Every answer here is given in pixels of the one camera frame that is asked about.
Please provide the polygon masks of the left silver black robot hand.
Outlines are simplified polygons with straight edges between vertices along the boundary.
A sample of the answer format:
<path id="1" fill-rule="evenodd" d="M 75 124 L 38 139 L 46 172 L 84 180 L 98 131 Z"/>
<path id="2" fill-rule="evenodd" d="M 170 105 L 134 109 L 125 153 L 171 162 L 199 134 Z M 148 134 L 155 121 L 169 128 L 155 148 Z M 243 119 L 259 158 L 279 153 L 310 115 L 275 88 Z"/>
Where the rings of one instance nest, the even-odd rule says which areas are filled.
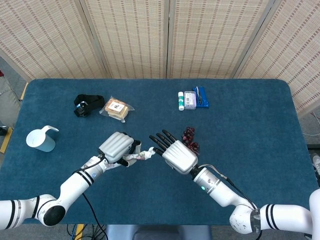
<path id="1" fill-rule="evenodd" d="M 98 153 L 108 164 L 120 164 L 125 167 L 133 165 L 137 160 L 125 160 L 126 154 L 138 154 L 141 151 L 141 141 L 135 140 L 125 132 L 116 131 L 98 147 Z"/>

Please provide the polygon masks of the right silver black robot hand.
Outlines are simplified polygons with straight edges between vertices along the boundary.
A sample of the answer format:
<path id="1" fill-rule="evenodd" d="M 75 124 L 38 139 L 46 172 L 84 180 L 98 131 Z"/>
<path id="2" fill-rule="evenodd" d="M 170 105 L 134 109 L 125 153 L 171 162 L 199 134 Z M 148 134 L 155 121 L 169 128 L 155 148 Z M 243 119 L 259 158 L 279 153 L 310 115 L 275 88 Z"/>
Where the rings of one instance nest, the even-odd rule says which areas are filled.
<path id="1" fill-rule="evenodd" d="M 156 144 L 153 151 L 178 173 L 187 175 L 198 164 L 196 154 L 167 130 L 163 129 L 156 136 L 149 135 L 149 138 Z"/>

